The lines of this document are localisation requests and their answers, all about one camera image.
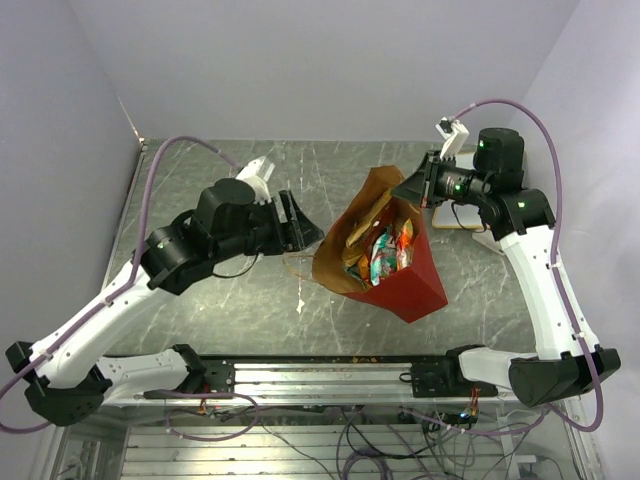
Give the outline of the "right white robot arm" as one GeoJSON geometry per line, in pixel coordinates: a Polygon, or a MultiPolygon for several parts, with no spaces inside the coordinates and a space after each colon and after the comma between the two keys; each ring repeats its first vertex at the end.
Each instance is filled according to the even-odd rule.
{"type": "Polygon", "coordinates": [[[542,191],[522,185],[524,153],[517,131],[485,128],[472,168],[457,166],[446,150],[429,151],[392,194],[421,208],[445,202],[476,207],[516,274],[531,318],[533,353],[450,350],[454,363],[442,369],[442,387],[459,396],[481,382],[535,407],[595,390],[621,361],[616,349],[601,346],[581,313],[554,240],[560,222],[542,191]]]}

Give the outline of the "Doritos chip bag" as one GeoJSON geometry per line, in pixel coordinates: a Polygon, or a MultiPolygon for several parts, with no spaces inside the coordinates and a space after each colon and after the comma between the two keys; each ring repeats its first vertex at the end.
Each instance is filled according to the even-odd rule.
{"type": "Polygon", "coordinates": [[[387,189],[373,204],[370,210],[356,223],[346,239],[347,248],[360,248],[369,243],[369,238],[388,216],[392,207],[391,190],[387,189]]]}

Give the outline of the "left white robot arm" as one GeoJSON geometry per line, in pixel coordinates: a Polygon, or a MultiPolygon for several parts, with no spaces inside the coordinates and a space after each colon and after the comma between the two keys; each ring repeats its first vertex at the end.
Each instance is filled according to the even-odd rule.
{"type": "Polygon", "coordinates": [[[7,349],[11,367],[28,383],[31,410],[69,426],[114,399],[203,394],[207,368],[186,344],[146,356],[107,353],[145,312],[214,276],[218,264],[301,252],[323,236],[289,191],[272,199],[258,178],[217,181],[195,208],[148,235],[112,283],[71,320],[40,341],[7,349]]]}

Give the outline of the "red brown paper bag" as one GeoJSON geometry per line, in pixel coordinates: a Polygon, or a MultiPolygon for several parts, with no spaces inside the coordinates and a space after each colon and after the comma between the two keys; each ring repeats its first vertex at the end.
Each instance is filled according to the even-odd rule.
{"type": "Polygon", "coordinates": [[[406,323],[447,305],[422,212],[392,196],[404,181],[395,166],[372,168],[314,254],[308,279],[387,310],[406,323]]]}

